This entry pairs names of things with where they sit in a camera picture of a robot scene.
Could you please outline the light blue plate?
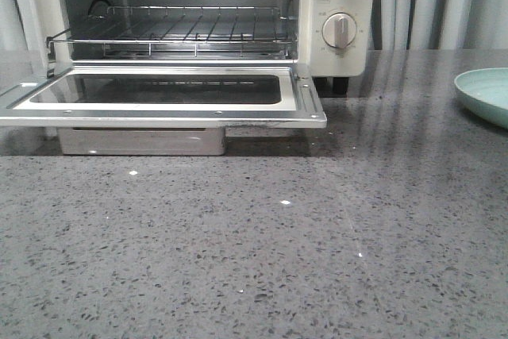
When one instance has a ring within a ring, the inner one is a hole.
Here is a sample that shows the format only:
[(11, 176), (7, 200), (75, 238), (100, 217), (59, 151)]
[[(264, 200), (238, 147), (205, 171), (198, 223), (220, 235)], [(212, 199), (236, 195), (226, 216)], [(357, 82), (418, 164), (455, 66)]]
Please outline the light blue plate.
[(472, 113), (507, 129), (507, 68), (466, 71), (455, 80), (457, 98)]

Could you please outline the toaster oven glass door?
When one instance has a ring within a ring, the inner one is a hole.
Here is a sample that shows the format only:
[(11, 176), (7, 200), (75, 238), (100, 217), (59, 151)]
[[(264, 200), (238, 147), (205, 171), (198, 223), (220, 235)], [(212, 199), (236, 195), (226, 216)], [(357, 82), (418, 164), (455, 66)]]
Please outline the toaster oven glass door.
[(1, 93), (4, 126), (53, 128), (67, 155), (208, 156), (236, 127), (323, 128), (303, 65), (74, 64)]

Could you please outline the lower oven control knob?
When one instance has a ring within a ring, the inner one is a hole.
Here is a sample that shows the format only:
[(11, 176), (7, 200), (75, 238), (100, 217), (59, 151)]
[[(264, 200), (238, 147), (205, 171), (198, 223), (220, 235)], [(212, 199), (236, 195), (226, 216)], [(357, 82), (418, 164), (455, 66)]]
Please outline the lower oven control knob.
[(324, 42), (335, 49), (346, 49), (356, 37), (356, 21), (347, 13), (335, 13), (322, 26)]

